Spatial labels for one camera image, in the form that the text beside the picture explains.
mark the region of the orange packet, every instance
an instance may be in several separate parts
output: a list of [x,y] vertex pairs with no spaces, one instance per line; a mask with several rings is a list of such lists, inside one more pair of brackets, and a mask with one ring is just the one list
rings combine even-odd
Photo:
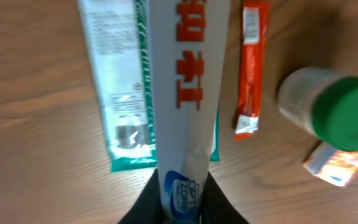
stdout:
[[258,130],[268,14],[266,3],[244,3],[236,140],[248,138]]
[[345,152],[323,142],[304,161],[303,167],[330,184],[345,187],[358,172],[358,152]]

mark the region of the red wrapper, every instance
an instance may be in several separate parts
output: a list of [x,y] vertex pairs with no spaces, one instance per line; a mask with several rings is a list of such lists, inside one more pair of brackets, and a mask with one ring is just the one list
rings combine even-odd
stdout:
[[268,13],[268,4],[244,3],[236,140],[248,138],[258,130]]

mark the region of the green packet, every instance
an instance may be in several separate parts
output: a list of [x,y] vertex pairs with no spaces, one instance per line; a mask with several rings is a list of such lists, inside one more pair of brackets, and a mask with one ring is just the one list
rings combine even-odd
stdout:
[[[145,1],[78,0],[78,6],[112,171],[155,167]],[[212,161],[219,160],[218,129]]]

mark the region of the green lid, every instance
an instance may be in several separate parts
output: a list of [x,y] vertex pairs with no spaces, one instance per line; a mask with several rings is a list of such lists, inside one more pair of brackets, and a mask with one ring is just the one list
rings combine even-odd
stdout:
[[311,123],[321,140],[358,151],[358,78],[346,77],[325,89],[313,104]]

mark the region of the brown wooden surface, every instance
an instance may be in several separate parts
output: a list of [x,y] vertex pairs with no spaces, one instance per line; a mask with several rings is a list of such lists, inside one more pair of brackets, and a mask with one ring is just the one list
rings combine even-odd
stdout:
[[[317,141],[275,105],[298,67],[358,73],[358,0],[272,2],[260,132],[235,142],[241,4],[232,1],[212,175],[253,224],[358,223],[358,178],[339,189],[309,175],[301,161]],[[0,223],[116,223],[151,173],[110,173],[76,2],[0,0]]]

